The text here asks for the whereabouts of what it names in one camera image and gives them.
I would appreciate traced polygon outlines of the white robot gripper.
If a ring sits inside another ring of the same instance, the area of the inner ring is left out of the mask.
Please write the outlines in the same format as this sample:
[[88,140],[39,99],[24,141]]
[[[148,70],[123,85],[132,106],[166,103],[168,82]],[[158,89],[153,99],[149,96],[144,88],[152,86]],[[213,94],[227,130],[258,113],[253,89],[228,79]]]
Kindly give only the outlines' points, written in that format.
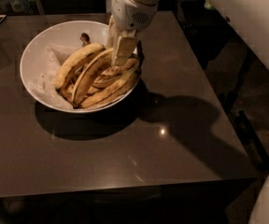
[[156,12],[158,0],[112,0],[112,15],[108,24],[106,46],[113,48],[112,64],[123,66],[135,50],[138,39],[120,35],[123,31],[141,32],[149,27]]

